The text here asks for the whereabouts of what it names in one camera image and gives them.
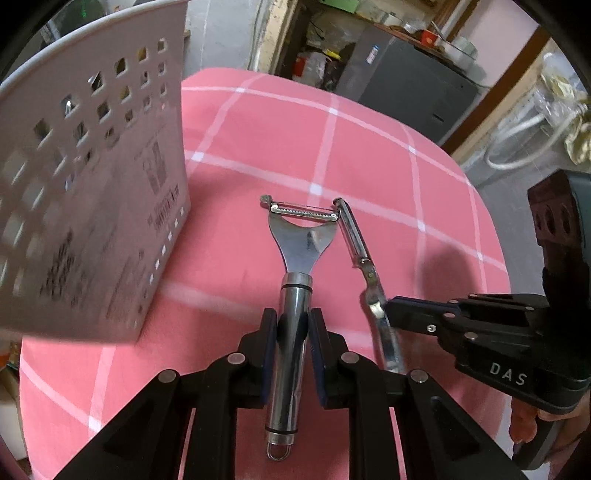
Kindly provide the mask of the person's right hand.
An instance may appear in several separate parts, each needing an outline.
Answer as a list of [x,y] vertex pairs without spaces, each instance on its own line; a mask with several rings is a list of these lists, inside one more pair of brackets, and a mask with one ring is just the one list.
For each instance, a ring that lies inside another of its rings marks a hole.
[[537,433],[538,419],[547,422],[563,421],[562,428],[552,447],[559,450],[575,442],[590,423],[590,392],[587,392],[571,412],[556,415],[537,409],[518,399],[511,402],[510,438],[514,443],[530,442]]

